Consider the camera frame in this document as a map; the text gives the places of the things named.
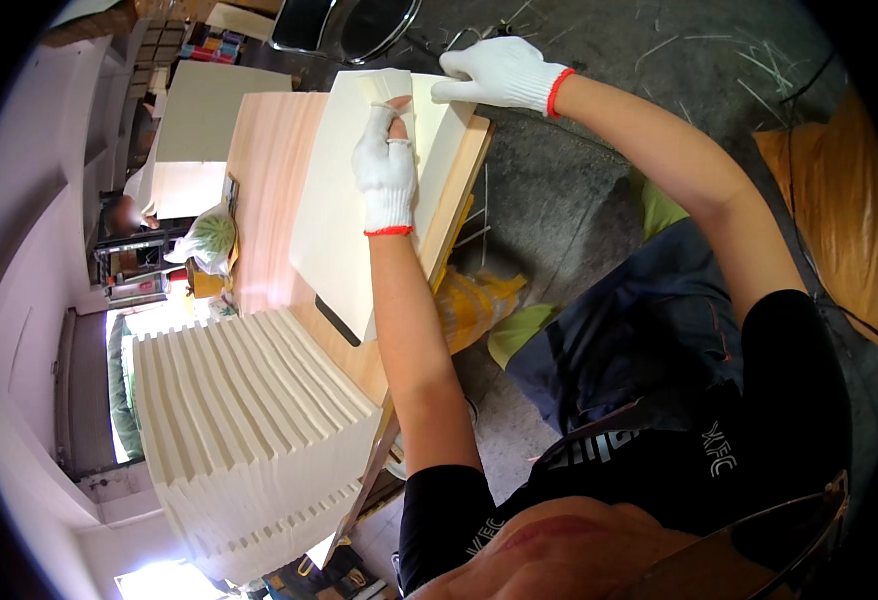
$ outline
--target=wooden table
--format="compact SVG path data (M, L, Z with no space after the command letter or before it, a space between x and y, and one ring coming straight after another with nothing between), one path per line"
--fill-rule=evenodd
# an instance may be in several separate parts
M233 272L233 291L240 311L290 306L328 356L382 407L382 421L362 478L362 491L340 524L338 539L358 519L396 438L398 422L378 342L349 345L316 308L315 292L288 263L289 239L309 162L309 152L302 148L311 148L326 97L320 93L246 95L235 124L227 168L239 183L235 216L240 253ZM420 260L430 284L445 266L493 131L489 119L471 117L436 214L422 240ZM332 546L326 560L334 549Z

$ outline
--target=metal chair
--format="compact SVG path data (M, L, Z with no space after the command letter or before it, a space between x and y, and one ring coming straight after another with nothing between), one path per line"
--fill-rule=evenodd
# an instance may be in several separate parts
M358 66L384 54L408 30L421 0L285 0L269 44Z

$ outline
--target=hand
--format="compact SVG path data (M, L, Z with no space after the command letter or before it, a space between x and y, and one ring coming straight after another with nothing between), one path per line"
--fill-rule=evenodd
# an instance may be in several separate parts
M397 110L411 96L374 103L369 124L352 151L355 186L366 199L366 235L405 235L412 231L416 167L412 142Z
M434 100L531 109L554 117L559 116L552 106L559 84L575 72L545 62L535 46L513 35L483 39L465 50L446 52L439 56L439 65L446 75L462 81L433 85Z

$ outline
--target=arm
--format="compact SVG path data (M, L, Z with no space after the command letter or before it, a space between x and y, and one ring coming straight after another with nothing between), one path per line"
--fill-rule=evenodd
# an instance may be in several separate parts
M407 99L390 102L401 108ZM396 407L411 476L437 465L482 469L466 399L448 355L439 314L408 233L415 167L405 126L373 106L352 156L366 200L379 352Z
M518 37L447 52L439 100L522 107L574 119L633 162L689 213L709 240L742 325L749 309L781 289L805 292L772 213L756 186L715 142L679 117L598 81L569 75Z

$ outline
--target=black t-shirt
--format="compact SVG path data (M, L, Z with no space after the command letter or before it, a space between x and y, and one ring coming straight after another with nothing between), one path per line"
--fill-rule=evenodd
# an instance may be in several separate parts
M412 475L399 544L405 592L463 565L511 517L549 499L629 502L663 527L705 536L820 492L848 468L851 426L842 372L808 295L782 290L757 302L742 326L742 353L742 396L703 401L709 408L693 430L570 441L498 507L473 467Z

